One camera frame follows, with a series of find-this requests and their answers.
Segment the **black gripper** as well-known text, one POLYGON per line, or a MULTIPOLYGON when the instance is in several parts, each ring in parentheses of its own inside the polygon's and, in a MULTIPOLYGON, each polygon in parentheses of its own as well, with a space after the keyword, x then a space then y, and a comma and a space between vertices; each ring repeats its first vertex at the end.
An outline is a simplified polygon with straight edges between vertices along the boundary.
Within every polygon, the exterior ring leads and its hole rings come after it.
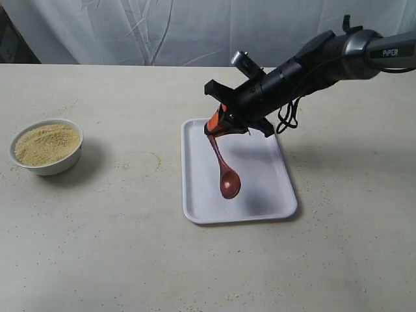
POLYGON ((205 123, 204 134, 244 134, 256 129, 266 137, 273 135, 274 128, 266 116, 298 95, 295 87, 303 77, 300 63, 287 61, 262 78, 248 79, 235 89, 209 81, 204 92, 219 101, 220 106, 205 123))

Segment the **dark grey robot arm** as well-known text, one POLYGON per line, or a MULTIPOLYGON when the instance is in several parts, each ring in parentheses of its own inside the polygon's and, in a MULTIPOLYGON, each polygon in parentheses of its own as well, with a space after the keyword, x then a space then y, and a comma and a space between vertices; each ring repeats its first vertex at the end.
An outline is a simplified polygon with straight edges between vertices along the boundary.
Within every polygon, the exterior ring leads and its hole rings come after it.
POLYGON ((235 89, 214 80, 204 86, 205 94, 220 103, 204 133, 220 137, 256 129, 269 137, 297 128, 296 110, 305 96, 339 81, 415 70, 415 32, 383 37, 374 30, 351 27, 349 15, 344 16, 343 31, 340 36, 333 31, 317 35, 269 73, 247 53, 236 52, 231 63, 247 81, 235 89))

